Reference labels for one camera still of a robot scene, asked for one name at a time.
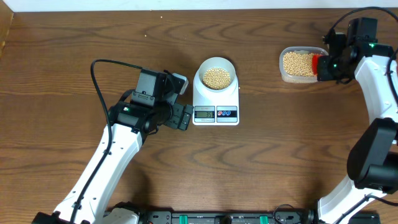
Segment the red plastic measuring scoop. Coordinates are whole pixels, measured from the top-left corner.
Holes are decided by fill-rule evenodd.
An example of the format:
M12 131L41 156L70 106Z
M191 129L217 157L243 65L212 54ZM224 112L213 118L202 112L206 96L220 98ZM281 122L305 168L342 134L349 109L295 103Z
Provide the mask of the red plastic measuring scoop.
M318 61L320 57L322 57L321 54L314 54L312 57L312 71L315 76L318 75Z

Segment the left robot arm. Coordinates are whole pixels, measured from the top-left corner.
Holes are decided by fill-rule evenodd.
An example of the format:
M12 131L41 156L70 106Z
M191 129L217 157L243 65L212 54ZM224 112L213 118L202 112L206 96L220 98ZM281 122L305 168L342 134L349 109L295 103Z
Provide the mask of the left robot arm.
M176 102L185 92L185 76L142 69L136 89L126 91L105 110L106 126L93 157L75 186L52 214L36 214L38 223L139 223L139 212L108 202L132 158L161 125L184 131L193 108Z

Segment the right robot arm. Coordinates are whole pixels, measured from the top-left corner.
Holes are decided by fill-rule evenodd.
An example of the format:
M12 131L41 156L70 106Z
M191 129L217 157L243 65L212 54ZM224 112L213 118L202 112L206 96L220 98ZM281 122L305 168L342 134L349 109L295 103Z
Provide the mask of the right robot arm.
M313 61L318 81L356 80L363 92L369 127L349 153L344 179L317 202L314 223L348 223L362 208L397 192L396 51L376 38L377 19L349 22L346 34L324 37L329 54Z

